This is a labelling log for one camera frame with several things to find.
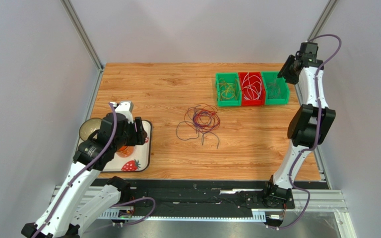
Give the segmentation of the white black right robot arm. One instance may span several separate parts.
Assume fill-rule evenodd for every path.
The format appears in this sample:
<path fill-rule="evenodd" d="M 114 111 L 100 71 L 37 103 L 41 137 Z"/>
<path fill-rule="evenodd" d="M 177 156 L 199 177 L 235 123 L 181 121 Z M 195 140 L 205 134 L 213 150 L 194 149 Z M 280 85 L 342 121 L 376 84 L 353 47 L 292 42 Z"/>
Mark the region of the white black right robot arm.
<path fill-rule="evenodd" d="M 267 207 L 286 204 L 293 181 L 305 158 L 322 144 L 330 130 L 336 112 L 329 108 L 323 89 L 324 62 L 317 59 L 318 45 L 301 43 L 295 55 L 290 55 L 278 73 L 286 83 L 301 87 L 303 103 L 291 120 L 287 137 L 289 147 L 279 169 L 271 176 L 263 193 Z"/>

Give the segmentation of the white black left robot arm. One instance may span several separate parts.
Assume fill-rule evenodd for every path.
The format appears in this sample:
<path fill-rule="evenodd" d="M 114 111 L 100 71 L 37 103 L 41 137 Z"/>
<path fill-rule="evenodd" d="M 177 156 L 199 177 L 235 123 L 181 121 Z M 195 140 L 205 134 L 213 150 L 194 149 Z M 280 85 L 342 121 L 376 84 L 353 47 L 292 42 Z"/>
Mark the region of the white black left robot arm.
<path fill-rule="evenodd" d="M 90 201 L 79 205 L 119 149 L 143 146 L 148 137 L 140 117 L 108 113 L 97 122 L 97 128 L 86 132 L 82 138 L 67 177 L 53 201 L 37 221 L 22 228 L 21 234 L 26 238 L 79 238 L 107 209 L 117 203 L 129 203 L 130 183 L 114 176 Z"/>

